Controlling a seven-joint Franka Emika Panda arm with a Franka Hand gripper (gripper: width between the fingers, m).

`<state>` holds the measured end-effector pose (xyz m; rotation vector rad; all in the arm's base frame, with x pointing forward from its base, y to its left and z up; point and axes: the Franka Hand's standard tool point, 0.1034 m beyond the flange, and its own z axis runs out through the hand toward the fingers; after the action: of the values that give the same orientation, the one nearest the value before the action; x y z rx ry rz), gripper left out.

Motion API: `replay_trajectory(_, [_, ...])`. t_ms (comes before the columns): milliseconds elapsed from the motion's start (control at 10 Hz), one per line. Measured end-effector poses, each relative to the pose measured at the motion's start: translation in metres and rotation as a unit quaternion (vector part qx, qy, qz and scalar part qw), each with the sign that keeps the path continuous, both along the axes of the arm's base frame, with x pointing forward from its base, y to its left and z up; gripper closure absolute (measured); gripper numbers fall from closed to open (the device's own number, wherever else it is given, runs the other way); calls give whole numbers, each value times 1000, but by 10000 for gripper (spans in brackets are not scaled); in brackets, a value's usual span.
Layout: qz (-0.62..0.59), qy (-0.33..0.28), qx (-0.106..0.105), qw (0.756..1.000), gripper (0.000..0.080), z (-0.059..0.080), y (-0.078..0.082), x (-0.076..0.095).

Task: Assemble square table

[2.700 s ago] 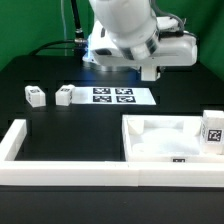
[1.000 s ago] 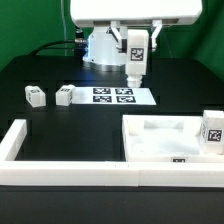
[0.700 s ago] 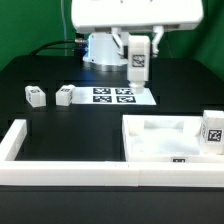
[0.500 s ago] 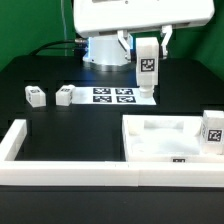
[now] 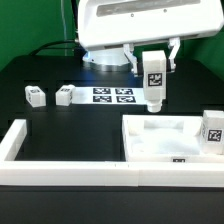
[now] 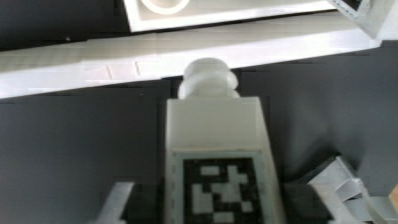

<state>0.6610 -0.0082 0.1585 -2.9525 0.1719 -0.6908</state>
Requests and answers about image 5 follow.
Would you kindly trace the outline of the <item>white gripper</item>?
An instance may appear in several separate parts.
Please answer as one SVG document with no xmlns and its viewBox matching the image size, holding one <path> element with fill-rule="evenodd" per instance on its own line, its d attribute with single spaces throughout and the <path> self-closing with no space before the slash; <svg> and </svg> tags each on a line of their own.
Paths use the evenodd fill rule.
<svg viewBox="0 0 224 224">
<path fill-rule="evenodd" d="M 167 71 L 174 72 L 180 38 L 212 36 L 223 26 L 221 0 L 80 0 L 78 7 L 80 44 L 88 50 L 123 45 L 135 77 L 134 45 L 169 39 Z"/>
</svg>

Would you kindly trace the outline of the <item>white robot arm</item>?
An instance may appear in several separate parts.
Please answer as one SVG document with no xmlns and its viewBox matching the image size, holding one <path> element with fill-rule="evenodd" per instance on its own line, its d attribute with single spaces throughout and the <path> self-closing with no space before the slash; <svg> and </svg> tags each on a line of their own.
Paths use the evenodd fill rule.
<svg viewBox="0 0 224 224">
<path fill-rule="evenodd" d="M 78 39 L 84 63 L 137 70 L 136 46 L 166 42 L 170 68 L 184 39 L 213 36 L 224 26 L 221 0 L 80 0 Z"/>
</svg>

